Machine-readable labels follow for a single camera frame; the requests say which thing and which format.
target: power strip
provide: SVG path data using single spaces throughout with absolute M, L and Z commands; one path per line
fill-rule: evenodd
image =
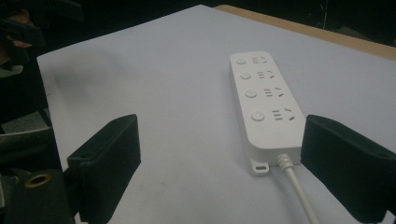
M 254 175 L 267 175 L 286 153 L 300 163 L 305 117 L 272 56 L 263 51 L 231 56 L 233 98 Z

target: black plastic part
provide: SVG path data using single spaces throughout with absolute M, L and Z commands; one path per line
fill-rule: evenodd
M 34 22 L 35 26 L 43 28 L 50 28 L 50 22 L 47 13 L 40 10 L 29 10 L 30 20 Z
M 4 19 L 0 23 L 0 31 L 9 35 L 12 39 L 32 44 L 44 46 L 46 41 L 40 28 L 29 24 L 23 24 L 12 19 Z
M 52 128 L 0 136 L 0 169 L 61 169 Z
M 70 216 L 75 217 L 83 204 L 83 184 L 81 174 L 77 169 L 64 171 L 64 184 L 70 209 Z
M 75 21 L 84 21 L 80 4 L 68 0 L 57 0 L 54 4 L 58 15 Z
M 0 19 L 17 14 L 21 8 L 21 1 L 0 0 Z
M 82 179 L 82 221 L 107 223 L 140 164 L 136 115 L 109 122 L 68 159 Z
M 345 125 L 309 115 L 301 162 L 359 222 L 396 214 L 396 154 Z
M 3 43 L 3 46 L 6 48 L 8 57 L 11 59 L 12 64 L 18 65 L 29 62 L 30 58 L 26 52 L 26 49 L 15 47 L 14 45 L 12 45 L 12 42 L 7 39 L 1 42 Z
M 23 179 L 14 189 L 5 224 L 72 224 L 61 170 L 44 170 Z

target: screw hole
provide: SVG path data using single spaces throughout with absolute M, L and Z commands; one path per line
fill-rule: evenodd
M 26 181 L 25 187 L 30 189 L 36 188 L 46 184 L 50 180 L 51 180 L 51 175 L 49 174 L 35 175 Z

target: cable strain relief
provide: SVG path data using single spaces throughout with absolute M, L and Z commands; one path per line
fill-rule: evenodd
M 280 154 L 279 156 L 277 156 L 277 164 L 279 164 L 279 167 L 282 170 L 285 170 L 287 168 L 294 169 L 294 164 L 288 154 Z

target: mounting hole tab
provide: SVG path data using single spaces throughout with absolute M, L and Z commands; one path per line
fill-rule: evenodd
M 270 166 L 268 165 L 268 162 L 257 162 L 254 160 L 250 160 L 250 163 L 251 171 L 254 175 L 263 176 L 270 173 Z

